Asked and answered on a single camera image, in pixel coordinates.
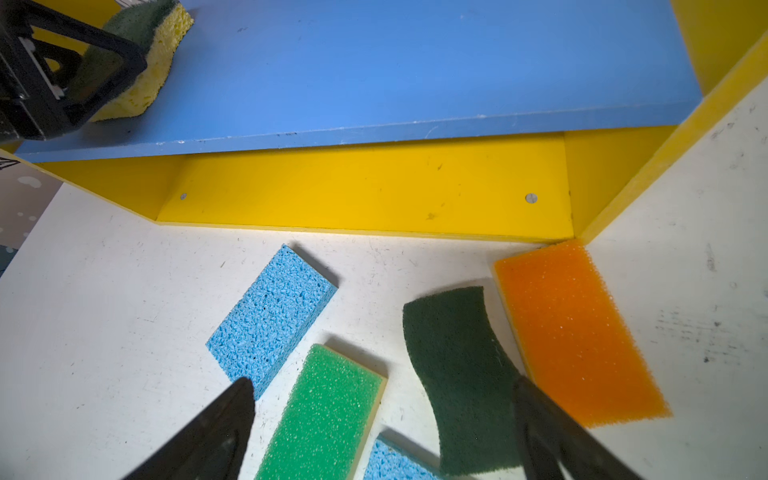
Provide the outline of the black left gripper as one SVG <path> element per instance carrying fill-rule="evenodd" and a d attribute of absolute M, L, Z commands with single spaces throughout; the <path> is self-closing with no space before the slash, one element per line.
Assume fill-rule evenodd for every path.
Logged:
<path fill-rule="evenodd" d="M 147 68 L 148 48 L 30 1 L 1 3 L 1 139 L 78 129 Z"/>

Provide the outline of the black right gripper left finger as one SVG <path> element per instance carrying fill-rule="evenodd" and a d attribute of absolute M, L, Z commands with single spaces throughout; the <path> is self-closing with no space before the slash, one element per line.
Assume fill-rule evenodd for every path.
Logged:
<path fill-rule="evenodd" d="M 255 416 L 253 383 L 234 381 L 129 479 L 236 479 Z"/>

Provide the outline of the yellow shelf with coloured boards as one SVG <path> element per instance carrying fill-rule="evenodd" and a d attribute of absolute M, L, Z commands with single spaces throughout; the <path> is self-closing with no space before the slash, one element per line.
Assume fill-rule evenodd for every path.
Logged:
<path fill-rule="evenodd" d="M 763 1 L 189 1 L 134 118 L 19 158 L 158 224 L 594 239 L 767 76 Z"/>

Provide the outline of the blue sponge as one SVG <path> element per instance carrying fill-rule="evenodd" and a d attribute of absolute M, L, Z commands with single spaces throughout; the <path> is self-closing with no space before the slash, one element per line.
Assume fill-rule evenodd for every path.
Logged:
<path fill-rule="evenodd" d="M 440 480 L 441 476 L 383 436 L 376 438 L 364 480 Z"/>
<path fill-rule="evenodd" d="M 260 399 L 337 291 L 287 245 L 271 258 L 206 342 L 232 382 L 245 377 Z"/>

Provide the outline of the blue sponge lower right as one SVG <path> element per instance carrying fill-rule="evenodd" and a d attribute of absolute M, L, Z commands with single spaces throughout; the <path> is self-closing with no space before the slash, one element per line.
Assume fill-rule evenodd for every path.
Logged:
<path fill-rule="evenodd" d="M 376 438 L 364 480 L 440 480 L 441 476 L 383 436 Z"/>

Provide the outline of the blue sponge upper middle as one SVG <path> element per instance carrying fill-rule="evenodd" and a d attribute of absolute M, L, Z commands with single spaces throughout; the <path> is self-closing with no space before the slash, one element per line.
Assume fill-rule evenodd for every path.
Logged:
<path fill-rule="evenodd" d="M 232 382 L 245 377 L 260 399 L 337 291 L 287 245 L 271 258 L 206 342 Z"/>

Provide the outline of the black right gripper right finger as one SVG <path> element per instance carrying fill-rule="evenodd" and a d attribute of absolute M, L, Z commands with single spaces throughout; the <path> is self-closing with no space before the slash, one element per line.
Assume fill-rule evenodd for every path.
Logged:
<path fill-rule="evenodd" d="M 513 405 L 528 479 L 640 479 L 528 378 L 516 382 Z"/>

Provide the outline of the orange sponge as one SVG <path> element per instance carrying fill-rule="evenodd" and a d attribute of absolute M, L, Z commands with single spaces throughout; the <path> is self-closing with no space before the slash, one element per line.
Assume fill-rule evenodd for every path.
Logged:
<path fill-rule="evenodd" d="M 671 416 L 580 241 L 498 260 L 493 273 L 528 378 L 578 423 Z"/>

